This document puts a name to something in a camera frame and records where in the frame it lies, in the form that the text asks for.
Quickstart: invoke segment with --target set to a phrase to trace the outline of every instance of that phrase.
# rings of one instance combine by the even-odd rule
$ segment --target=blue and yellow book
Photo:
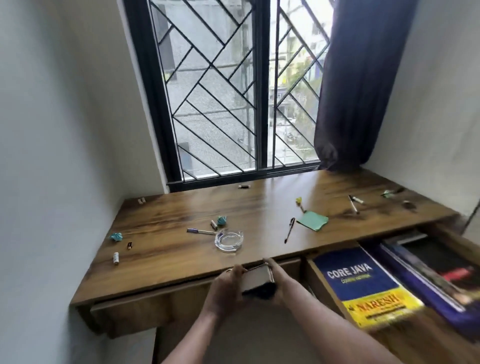
[[[329,252],[313,261],[342,302],[341,311],[362,329],[390,324],[423,308],[422,301],[360,246]]]

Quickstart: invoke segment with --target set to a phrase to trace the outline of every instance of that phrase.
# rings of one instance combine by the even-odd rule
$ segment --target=person's left hand
[[[213,314],[219,319],[230,314],[240,299],[240,279],[246,271],[242,266],[235,265],[233,269],[215,278],[205,299],[202,314]]]

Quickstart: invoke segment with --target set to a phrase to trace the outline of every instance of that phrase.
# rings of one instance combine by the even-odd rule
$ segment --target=forearm
[[[285,282],[284,301],[325,363],[400,361],[365,332],[315,299],[293,279]]]
[[[218,321],[219,318],[215,314],[200,314],[187,335],[185,335],[163,363],[200,364],[210,344]]]

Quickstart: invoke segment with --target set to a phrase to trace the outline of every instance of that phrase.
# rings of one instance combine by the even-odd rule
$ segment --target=floor
[[[190,325],[161,331],[158,363],[168,355]],[[318,356],[286,309],[254,302],[229,317],[214,336],[204,364],[318,364]]]

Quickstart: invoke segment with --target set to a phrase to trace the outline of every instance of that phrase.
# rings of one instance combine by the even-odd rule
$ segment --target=window
[[[329,0],[125,0],[125,8],[171,190],[318,164]]]

